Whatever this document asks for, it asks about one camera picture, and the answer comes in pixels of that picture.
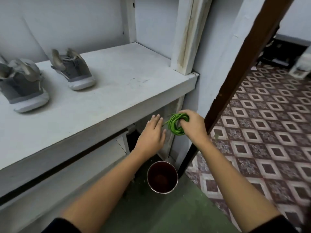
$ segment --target wooden door frame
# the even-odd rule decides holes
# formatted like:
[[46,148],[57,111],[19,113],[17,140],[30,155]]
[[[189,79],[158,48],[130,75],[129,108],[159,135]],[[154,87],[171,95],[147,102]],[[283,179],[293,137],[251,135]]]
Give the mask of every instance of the wooden door frame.
[[[235,58],[226,80],[213,101],[205,119],[205,129],[209,134],[226,108],[233,94],[241,82],[254,66],[260,52],[272,37],[286,11],[294,0],[265,0],[262,9],[257,15],[248,36]],[[182,176],[189,163],[196,156],[198,149],[194,144],[190,146],[183,162],[178,169],[178,176]]]

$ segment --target bundle of rubber bands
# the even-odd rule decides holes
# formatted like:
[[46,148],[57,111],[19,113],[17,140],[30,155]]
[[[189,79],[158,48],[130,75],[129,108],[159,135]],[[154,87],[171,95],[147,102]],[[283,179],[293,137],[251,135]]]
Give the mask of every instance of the bundle of rubber bands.
[[187,114],[171,114],[172,117],[169,119],[169,121],[166,121],[165,124],[168,125],[169,130],[177,135],[182,136],[185,134],[182,127],[177,127],[176,123],[179,119],[184,119],[185,121],[189,122],[189,116]]

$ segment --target metal cup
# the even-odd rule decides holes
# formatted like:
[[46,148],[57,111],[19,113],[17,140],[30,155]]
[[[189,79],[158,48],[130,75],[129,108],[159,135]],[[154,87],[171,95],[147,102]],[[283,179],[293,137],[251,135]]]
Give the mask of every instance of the metal cup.
[[158,161],[148,169],[147,182],[154,192],[168,194],[177,186],[178,174],[170,163]]

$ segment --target gray sneaker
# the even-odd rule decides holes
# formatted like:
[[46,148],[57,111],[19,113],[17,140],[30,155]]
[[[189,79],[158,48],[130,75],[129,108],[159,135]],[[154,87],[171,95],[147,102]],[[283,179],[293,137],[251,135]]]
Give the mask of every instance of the gray sneaker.
[[18,113],[36,109],[49,100],[41,86],[40,70],[34,65],[24,59],[0,64],[0,91]]
[[50,61],[51,67],[65,76],[72,90],[88,88],[96,83],[84,59],[70,48],[65,55],[53,49]]

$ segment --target white wall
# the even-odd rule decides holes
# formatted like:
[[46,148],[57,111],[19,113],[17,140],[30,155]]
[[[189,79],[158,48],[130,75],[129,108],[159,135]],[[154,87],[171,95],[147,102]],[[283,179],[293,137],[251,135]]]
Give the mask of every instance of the white wall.
[[135,0],[137,42],[171,58],[179,0]]
[[120,0],[0,0],[0,54],[46,60],[51,48],[80,53],[128,43]]
[[[185,96],[184,109],[208,113],[265,0],[213,0],[204,27],[194,70],[196,89]],[[190,148],[186,136],[176,136],[171,156],[179,166]]]
[[280,23],[278,34],[311,41],[311,0],[294,0]]

